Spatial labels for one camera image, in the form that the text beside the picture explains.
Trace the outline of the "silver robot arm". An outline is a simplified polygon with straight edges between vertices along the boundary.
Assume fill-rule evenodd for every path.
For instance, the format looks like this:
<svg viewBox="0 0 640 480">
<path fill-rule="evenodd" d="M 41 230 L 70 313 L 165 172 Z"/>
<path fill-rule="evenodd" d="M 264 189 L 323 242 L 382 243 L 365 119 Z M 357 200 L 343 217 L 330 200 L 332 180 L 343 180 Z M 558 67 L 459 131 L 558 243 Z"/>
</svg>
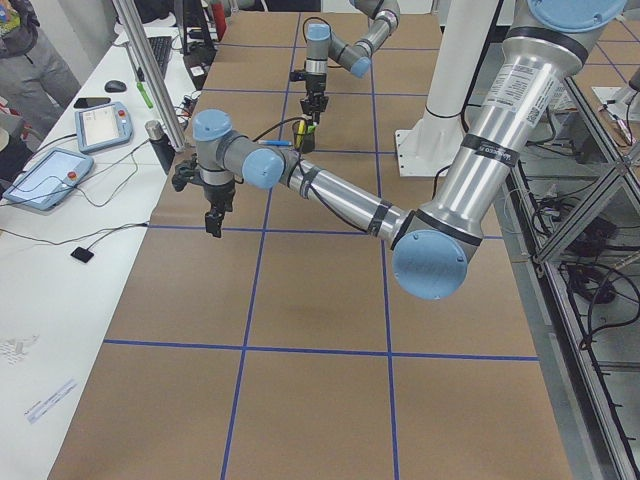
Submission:
<svg viewBox="0 0 640 480">
<path fill-rule="evenodd" d="M 385 241 L 395 280 L 407 293 L 443 299 L 464 282 L 484 238 L 482 221 L 563 82 L 583 69 L 607 25 L 630 3 L 516 2 L 502 43 L 503 63 L 475 119 L 467 121 L 466 96 L 501 5 L 452 2 L 423 115 L 413 127 L 395 134 L 399 175 L 430 178 L 435 186 L 430 200 L 409 211 L 310 163 L 303 153 L 308 125 L 320 108 L 319 88 L 328 63 L 363 76 L 373 55 L 398 28 L 400 7 L 395 1 L 359 1 L 356 8 L 371 25 L 355 43 L 343 41 L 323 23 L 307 30 L 306 63 L 296 74 L 308 85 L 306 115 L 291 146 L 273 147 L 248 138 L 221 110 L 196 115 L 196 171 L 211 205 L 206 228 L 220 234 L 236 179 L 264 190 L 284 185 Z"/>
<path fill-rule="evenodd" d="M 399 26 L 401 10 L 397 1 L 351 1 L 351 5 L 371 20 L 368 31 L 354 43 L 343 40 L 327 23 L 311 23 L 303 28 L 306 39 L 304 67 L 291 71 L 289 78 L 292 82 L 305 83 L 306 95 L 300 105 L 309 124 L 319 124 L 328 105 L 328 61 L 332 60 L 355 77 L 362 78 L 371 68 L 374 53 Z"/>
</svg>

